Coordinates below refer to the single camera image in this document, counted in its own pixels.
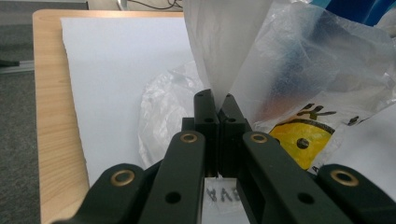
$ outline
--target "floor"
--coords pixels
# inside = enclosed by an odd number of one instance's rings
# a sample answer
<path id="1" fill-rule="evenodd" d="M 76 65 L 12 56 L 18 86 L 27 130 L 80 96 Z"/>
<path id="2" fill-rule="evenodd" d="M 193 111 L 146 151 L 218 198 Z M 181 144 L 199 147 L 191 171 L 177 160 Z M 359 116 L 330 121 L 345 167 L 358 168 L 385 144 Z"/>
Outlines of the floor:
<path id="1" fill-rule="evenodd" d="M 49 6 L 46 1 L 47 4 L 32 3 L 26 8 L 16 0 L 0 0 L 0 59 L 34 59 L 30 14 L 33 11 L 47 7 L 79 8 L 77 5 Z M 155 7 L 169 6 L 167 0 L 144 1 Z M 90 10 L 120 10 L 117 0 L 88 2 Z M 137 3 L 128 3 L 128 8 L 153 10 Z M 0 74 L 0 224 L 40 223 L 39 205 L 35 73 Z"/>

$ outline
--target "wooden table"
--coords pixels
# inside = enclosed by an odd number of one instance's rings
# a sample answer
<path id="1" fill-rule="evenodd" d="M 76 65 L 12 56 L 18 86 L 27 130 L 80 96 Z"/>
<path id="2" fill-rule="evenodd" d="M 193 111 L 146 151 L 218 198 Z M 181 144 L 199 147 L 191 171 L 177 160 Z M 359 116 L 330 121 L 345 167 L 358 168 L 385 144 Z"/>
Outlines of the wooden table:
<path id="1" fill-rule="evenodd" d="M 60 18 L 182 16 L 179 12 L 52 9 L 39 10 L 33 15 L 42 223 L 73 216 L 89 189 Z"/>

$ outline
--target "gray carpet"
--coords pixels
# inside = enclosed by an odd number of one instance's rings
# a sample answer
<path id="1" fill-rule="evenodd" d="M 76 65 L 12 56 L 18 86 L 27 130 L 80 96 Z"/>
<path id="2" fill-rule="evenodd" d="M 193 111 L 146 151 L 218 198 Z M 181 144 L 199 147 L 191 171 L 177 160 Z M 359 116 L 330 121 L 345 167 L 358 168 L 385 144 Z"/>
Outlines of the gray carpet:
<path id="1" fill-rule="evenodd" d="M 84 4 L 0 0 L 0 60 L 34 59 L 32 13 Z M 35 74 L 0 74 L 0 224 L 40 223 Z"/>

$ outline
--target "white sheet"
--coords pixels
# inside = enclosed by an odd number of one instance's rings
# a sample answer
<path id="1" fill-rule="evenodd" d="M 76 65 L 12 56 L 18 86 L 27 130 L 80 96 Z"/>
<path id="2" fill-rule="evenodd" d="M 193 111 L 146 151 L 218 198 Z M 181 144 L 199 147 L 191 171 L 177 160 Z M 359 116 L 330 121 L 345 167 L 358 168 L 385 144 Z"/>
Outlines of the white sheet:
<path id="1" fill-rule="evenodd" d="M 92 185 L 107 168 L 141 165 L 144 85 L 192 61 L 183 18 L 62 18 L 79 134 Z"/>

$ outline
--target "cable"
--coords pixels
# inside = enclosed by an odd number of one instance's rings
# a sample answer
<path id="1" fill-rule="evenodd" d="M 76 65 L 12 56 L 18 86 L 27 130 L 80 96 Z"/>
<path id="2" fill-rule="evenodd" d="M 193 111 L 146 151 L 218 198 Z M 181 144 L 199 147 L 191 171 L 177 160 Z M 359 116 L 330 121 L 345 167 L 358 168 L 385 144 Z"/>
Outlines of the cable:
<path id="1" fill-rule="evenodd" d="M 137 4 L 143 5 L 145 7 L 150 7 L 150 8 L 154 8 L 154 9 L 158 9 L 158 10 L 166 10 L 166 9 L 169 9 L 169 8 L 172 8 L 172 7 L 181 7 L 181 8 L 183 8 L 181 5 L 178 4 L 177 0 L 175 0 L 173 3 L 171 3 L 170 0 L 168 0 L 168 3 L 170 5 L 169 7 L 154 7 L 154 6 L 150 6 L 148 4 L 145 4 L 145 3 L 142 3 L 142 2 L 138 2 L 138 1 L 135 1 L 135 0 L 128 0 L 128 2 L 137 3 Z"/>

